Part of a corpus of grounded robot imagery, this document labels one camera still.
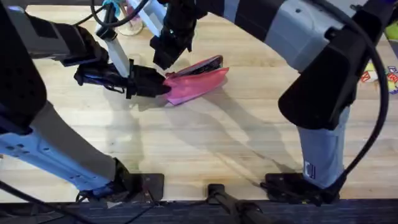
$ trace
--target blue tape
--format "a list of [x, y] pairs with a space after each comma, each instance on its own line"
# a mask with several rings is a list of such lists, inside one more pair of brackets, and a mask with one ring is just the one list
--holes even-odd
[[121, 0], [104, 0], [104, 2], [102, 2], [102, 5], [106, 5], [106, 4], [113, 4], [113, 7], [116, 9], [114, 15], [116, 17], [120, 16], [120, 4]]

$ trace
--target black clamp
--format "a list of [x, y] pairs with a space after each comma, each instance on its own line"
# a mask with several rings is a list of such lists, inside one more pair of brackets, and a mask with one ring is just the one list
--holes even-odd
[[116, 158], [114, 180], [104, 187], [80, 191], [76, 202], [88, 199], [90, 202], [146, 202], [156, 203], [163, 198], [163, 174], [130, 174]]
[[63, 66], [70, 67], [74, 65], [83, 65], [89, 63], [107, 62], [109, 60], [108, 51], [95, 41], [94, 37], [83, 27], [77, 26], [77, 31], [84, 41], [84, 55], [72, 56], [61, 60]]
[[266, 190], [272, 202], [289, 204], [331, 204], [340, 199], [339, 192], [345, 183], [345, 176], [330, 187], [320, 189], [303, 178], [303, 174], [266, 174], [265, 182], [260, 186]]
[[185, 49], [192, 51], [197, 20], [207, 15], [193, 1], [172, 1], [167, 7], [160, 37], [153, 37], [150, 46], [155, 49], [154, 63], [164, 70], [181, 56]]
[[273, 220], [265, 216], [260, 207], [247, 200], [238, 200], [225, 192], [222, 184], [209, 184], [207, 186], [210, 205], [221, 205], [232, 216], [236, 224], [288, 224], [282, 220]]
[[[116, 9], [114, 8], [113, 4], [108, 4], [105, 7], [106, 13], [104, 17], [104, 22], [105, 23], [111, 23], [111, 22], [117, 22], [118, 19], [115, 16]], [[114, 31], [113, 28], [110, 27], [101, 27], [99, 30], [96, 31], [96, 35], [103, 39], [103, 40], [114, 40], [118, 34]]]
[[107, 62], [80, 65], [74, 77], [80, 86], [84, 83], [102, 85], [107, 90], [125, 93], [127, 99], [132, 96], [154, 98], [171, 90], [163, 85], [165, 78], [156, 69], [134, 65], [131, 59], [128, 78], [120, 76], [116, 67]]

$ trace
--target wire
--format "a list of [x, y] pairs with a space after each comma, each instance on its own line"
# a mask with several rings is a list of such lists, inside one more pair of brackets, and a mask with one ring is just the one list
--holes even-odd
[[[107, 6], [106, 4], [103, 5], [103, 6], [101, 6], [99, 9], [97, 9], [97, 10], [94, 12], [94, 14], [97, 15], [97, 14], [98, 14], [99, 12], [101, 12], [106, 6]], [[91, 14], [90, 14], [89, 16], [87, 16], [86, 18], [84, 18], [84, 19], [80, 20], [79, 22], [75, 23], [74, 26], [78, 26], [78, 25], [80, 25], [80, 24], [86, 22], [87, 20], [91, 19], [91, 18], [93, 17], [94, 14], [91, 13]]]
[[59, 220], [59, 219], [61, 219], [61, 218], [65, 218], [65, 216], [64, 216], [64, 215], [62, 215], [62, 216], [60, 216], [60, 217], [57, 217], [57, 218], [52, 218], [52, 219], [50, 219], [50, 220], [46, 220], [46, 221], [42, 221], [42, 222], [39, 222], [39, 223], [37, 223], [37, 224], [49, 223], [49, 222], [53, 222], [53, 221], [55, 221], [55, 220]]
[[93, 222], [90, 222], [90, 221], [86, 220], [85, 218], [83, 218], [83, 217], [81, 217], [81, 216], [79, 216], [79, 215], [77, 215], [75, 213], [69, 212], [68, 210], [58, 208], [56, 206], [47, 204], [47, 203], [45, 203], [45, 202], [43, 202], [43, 201], [41, 201], [39, 199], [33, 198], [32, 196], [27, 195], [24, 192], [21, 192], [20, 190], [15, 189], [14, 187], [11, 187], [10, 185], [4, 183], [1, 180], [0, 180], [0, 189], [6, 191], [7, 193], [12, 194], [13, 196], [19, 197], [19, 198], [21, 198], [21, 199], [23, 199], [23, 200], [25, 200], [27, 202], [34, 203], [36, 205], [40, 205], [42, 207], [52, 209], [55, 212], [61, 213], [62, 215], [67, 215], [67, 216], [73, 217], [75, 220], [77, 220], [77, 221], [79, 221], [81, 223], [94, 224]]
[[34, 216], [39, 216], [39, 215], [51, 215], [54, 212], [55, 211], [52, 210], [52, 211], [49, 211], [49, 212], [39, 212], [39, 213], [30, 212], [29, 214], [27, 214], [27, 213], [10, 212], [10, 211], [7, 211], [5, 209], [2, 209], [2, 210], [0, 210], [0, 215], [17, 218], [17, 217], [34, 217]]
[[320, 7], [324, 8], [327, 12], [335, 16], [338, 20], [345, 23], [350, 29], [357, 32], [359, 35], [362, 36], [366, 45], [368, 46], [368, 53], [370, 58], [372, 59], [373, 65], [376, 69], [377, 77], [379, 79], [379, 86], [380, 86], [380, 106], [379, 106], [379, 114], [377, 116], [376, 124], [372, 130], [372, 133], [369, 139], [366, 141], [365, 145], [363, 146], [362, 150], [358, 153], [358, 155], [354, 158], [354, 160], [349, 164], [349, 166], [344, 170], [344, 172], [339, 176], [338, 180], [344, 179], [347, 175], [358, 165], [358, 163], [363, 159], [363, 157], [368, 153], [374, 142], [376, 142], [377, 137], [380, 135], [382, 127], [387, 118], [388, 112], [388, 104], [389, 104], [389, 92], [387, 88], [387, 77], [386, 71], [384, 69], [383, 62], [378, 54], [374, 43], [369, 38], [367, 33], [363, 31], [363, 29], [354, 21], [350, 16], [345, 14], [339, 8], [334, 6], [333, 4], [329, 3], [325, 0], [312, 0], [313, 3], [319, 5]]
[[190, 202], [190, 203], [185, 203], [185, 204], [182, 204], [182, 203], [176, 202], [176, 201], [159, 202], [159, 206], [164, 207], [164, 208], [169, 208], [169, 207], [174, 207], [174, 206], [179, 207], [179, 208], [180, 207], [196, 207], [196, 206], [205, 205], [205, 204], [207, 204], [207, 200], [200, 200], [197, 202]]
[[394, 10], [392, 11], [392, 16], [390, 18], [390, 21], [388, 22], [389, 25], [397, 22], [398, 20], [398, 7], [397, 3], [394, 4]]
[[155, 205], [152, 205], [151, 207], [144, 209], [142, 212], [138, 213], [135, 217], [133, 217], [129, 221], [125, 222], [124, 224], [130, 224], [130, 223], [134, 222], [136, 219], [138, 219], [139, 217], [141, 217], [143, 214], [147, 213], [149, 210], [153, 209], [154, 207], [155, 207]]
[[91, 9], [91, 13], [93, 14], [93, 17], [95, 19], [95, 21], [103, 26], [103, 27], [119, 27], [122, 26], [126, 23], [128, 23], [131, 19], [133, 19], [134, 17], [137, 16], [138, 12], [141, 11], [142, 8], [144, 8], [145, 4], [147, 4], [149, 0], [142, 0], [139, 5], [133, 10], [132, 13], [130, 13], [128, 16], [126, 16], [124, 19], [117, 21], [117, 22], [110, 22], [110, 23], [105, 23], [103, 21], [101, 21], [101, 19], [99, 19], [99, 17], [95, 14], [95, 8], [94, 8], [94, 0], [90, 0], [90, 9]]

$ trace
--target light wood surface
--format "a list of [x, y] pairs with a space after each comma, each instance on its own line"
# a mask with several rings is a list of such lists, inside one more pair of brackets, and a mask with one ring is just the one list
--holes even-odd
[[[29, 6], [34, 16], [74, 23], [89, 14], [87, 6]], [[94, 30], [90, 20], [83, 24]], [[119, 36], [127, 55], [153, 66], [151, 33]], [[385, 66], [398, 66], [389, 43], [379, 44]], [[165, 174], [166, 200], [199, 200], [209, 183], [226, 185], [237, 198], [266, 199], [253, 186], [270, 172], [300, 172], [302, 155], [295, 126], [279, 112], [277, 100], [298, 77], [272, 49], [230, 22], [207, 16], [197, 26], [193, 52], [184, 53], [170, 70], [208, 57], [224, 55], [231, 67], [228, 82], [204, 97], [181, 106], [162, 100], [126, 100], [100, 86], [80, 87], [76, 67], [36, 60], [48, 98], [70, 126], [100, 151], [119, 158], [131, 171]], [[374, 126], [377, 88], [361, 84], [347, 126], [345, 164], [362, 148]], [[398, 100], [391, 98], [386, 126], [376, 145], [349, 177], [343, 198], [398, 197]], [[74, 200], [68, 182], [24, 162], [5, 157], [0, 179], [48, 202]], [[0, 192], [0, 202], [19, 202]]]

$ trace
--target colorful object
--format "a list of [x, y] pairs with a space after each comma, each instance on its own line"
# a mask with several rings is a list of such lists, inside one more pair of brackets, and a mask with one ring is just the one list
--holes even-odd
[[223, 57], [217, 55], [177, 73], [166, 74], [164, 85], [172, 88], [166, 94], [167, 100], [179, 105], [219, 87], [229, 71], [229, 68], [221, 68], [222, 64]]
[[114, 13], [114, 15], [116, 16], [116, 17], [118, 17], [119, 15], [120, 15], [120, 8], [119, 8], [119, 4], [121, 3], [121, 1], [120, 0], [104, 0], [103, 2], [102, 2], [102, 5], [104, 6], [104, 5], [106, 5], [106, 4], [113, 4], [113, 7], [115, 8], [115, 13]]
[[393, 22], [386, 28], [386, 36], [389, 40], [398, 41], [398, 22]]
[[397, 94], [398, 93], [398, 76], [394, 73], [387, 74], [387, 81], [388, 81], [388, 90], [390, 94]]
[[373, 64], [369, 62], [361, 77], [361, 81], [363, 83], [367, 83], [367, 82], [374, 82], [375, 80], [377, 80], [377, 73], [375, 72]]

